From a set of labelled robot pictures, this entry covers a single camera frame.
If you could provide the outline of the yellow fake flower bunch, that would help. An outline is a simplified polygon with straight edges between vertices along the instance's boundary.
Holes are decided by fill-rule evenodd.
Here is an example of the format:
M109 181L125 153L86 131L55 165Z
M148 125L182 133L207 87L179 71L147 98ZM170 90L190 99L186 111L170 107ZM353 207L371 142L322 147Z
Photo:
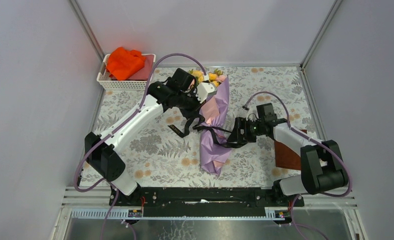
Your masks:
M215 69L214 72L206 72L206 74L204 74L204 72L201 70L192 69L189 70L188 73L194 76L197 85L203 81L207 81L212 82L216 87L218 87L222 83L217 82L216 78L220 75L225 75L219 69Z

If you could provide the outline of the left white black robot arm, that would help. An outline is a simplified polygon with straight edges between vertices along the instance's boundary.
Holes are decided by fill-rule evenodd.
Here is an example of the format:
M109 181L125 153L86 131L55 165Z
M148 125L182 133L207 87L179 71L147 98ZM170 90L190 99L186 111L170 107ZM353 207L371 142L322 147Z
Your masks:
M203 79L198 82L193 75L178 68L165 81L151 83L143 102L111 127L99 134L90 132L85 137L85 161L121 192L120 197L127 205L138 203L140 193L120 154L143 128L168 109L178 108L187 119L198 117L201 106L217 92L207 75Z

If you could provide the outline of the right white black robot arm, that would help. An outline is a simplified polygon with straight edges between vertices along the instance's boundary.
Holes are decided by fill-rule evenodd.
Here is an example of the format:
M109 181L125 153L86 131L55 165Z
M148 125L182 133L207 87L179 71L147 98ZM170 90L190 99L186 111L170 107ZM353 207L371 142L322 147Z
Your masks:
M240 148L254 143L258 136L266 136L279 142L300 157L299 175L274 182L271 198L273 203L284 206L297 194L321 194L349 183L349 176L339 163L339 147L333 140L319 141L303 131L288 125L285 118L278 118L272 104L256 107L255 120L237 117L229 137L221 146Z

